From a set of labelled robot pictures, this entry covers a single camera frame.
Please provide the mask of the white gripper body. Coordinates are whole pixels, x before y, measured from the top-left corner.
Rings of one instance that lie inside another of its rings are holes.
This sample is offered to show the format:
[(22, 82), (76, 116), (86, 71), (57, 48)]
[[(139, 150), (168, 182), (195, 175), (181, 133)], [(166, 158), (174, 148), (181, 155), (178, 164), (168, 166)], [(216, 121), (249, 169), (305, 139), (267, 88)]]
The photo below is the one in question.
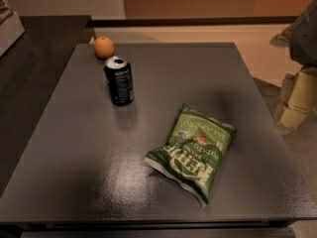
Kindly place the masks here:
[(295, 129), (316, 106), (317, 67), (304, 66), (296, 75), (285, 75), (274, 120), (279, 126)]

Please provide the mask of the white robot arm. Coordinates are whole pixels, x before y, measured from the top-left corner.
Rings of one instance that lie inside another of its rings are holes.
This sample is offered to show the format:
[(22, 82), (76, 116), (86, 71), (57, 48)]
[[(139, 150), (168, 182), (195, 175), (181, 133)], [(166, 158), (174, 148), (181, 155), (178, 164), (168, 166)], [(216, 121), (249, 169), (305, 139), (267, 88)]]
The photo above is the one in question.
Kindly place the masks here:
[(317, 0), (296, 19), (289, 53), (302, 68), (285, 75), (274, 119), (279, 126), (296, 129), (317, 105)]

